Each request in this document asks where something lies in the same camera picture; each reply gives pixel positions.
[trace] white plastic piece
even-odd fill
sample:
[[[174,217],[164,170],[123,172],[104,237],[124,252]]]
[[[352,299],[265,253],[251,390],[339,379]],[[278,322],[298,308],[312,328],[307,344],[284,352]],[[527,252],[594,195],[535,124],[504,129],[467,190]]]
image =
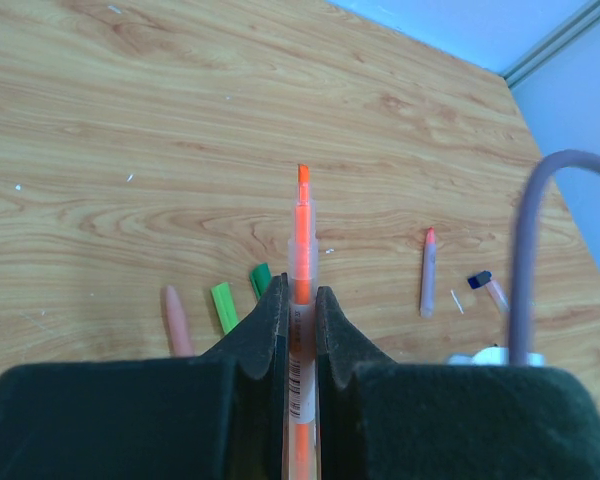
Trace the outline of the white plastic piece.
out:
[[[449,365],[507,365],[508,349],[506,347],[488,347],[480,350],[475,355],[455,353],[449,357]],[[529,365],[532,367],[544,367],[545,359],[541,353],[529,354]]]

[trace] green highlighter cap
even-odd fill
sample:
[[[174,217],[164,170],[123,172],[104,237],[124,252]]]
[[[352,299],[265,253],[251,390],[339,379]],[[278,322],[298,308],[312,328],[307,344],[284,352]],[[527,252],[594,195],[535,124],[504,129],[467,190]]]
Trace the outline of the green highlighter cap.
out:
[[[238,324],[238,314],[231,298],[231,289],[227,282],[216,285],[211,289],[213,303],[216,304],[222,330],[226,335]]]
[[[269,286],[271,281],[271,272],[269,271],[269,264],[261,263],[254,268],[249,275],[251,279],[251,286],[256,294],[256,299],[260,300],[260,297]]]

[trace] wooden table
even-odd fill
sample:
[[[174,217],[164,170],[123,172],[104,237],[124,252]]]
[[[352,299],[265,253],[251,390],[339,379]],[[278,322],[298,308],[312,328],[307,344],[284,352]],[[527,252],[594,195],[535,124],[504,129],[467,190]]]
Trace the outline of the wooden table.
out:
[[[0,373],[169,355],[169,283],[209,348],[209,289],[244,316],[250,269],[286,270],[299,162],[320,283],[366,335],[404,362],[502,343],[466,277],[507,286],[539,157],[502,79],[318,0],[0,2]],[[538,255],[536,350],[600,407],[600,275],[555,188]]]

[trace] orange highlighter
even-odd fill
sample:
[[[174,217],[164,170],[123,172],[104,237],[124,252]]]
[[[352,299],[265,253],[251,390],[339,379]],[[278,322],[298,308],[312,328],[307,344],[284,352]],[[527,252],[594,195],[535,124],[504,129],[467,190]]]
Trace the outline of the orange highlighter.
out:
[[[318,273],[316,212],[309,167],[298,165],[298,191],[289,239],[289,474],[309,480],[315,473],[315,301]]]

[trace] highlighter tip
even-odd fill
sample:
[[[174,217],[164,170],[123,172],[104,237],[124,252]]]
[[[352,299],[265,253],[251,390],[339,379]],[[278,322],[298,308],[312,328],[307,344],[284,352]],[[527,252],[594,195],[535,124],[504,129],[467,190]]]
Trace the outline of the highlighter tip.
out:
[[[427,243],[436,243],[436,232],[433,229],[433,227],[430,227],[429,230],[427,230]]]
[[[298,183],[309,183],[309,167],[298,165]]]

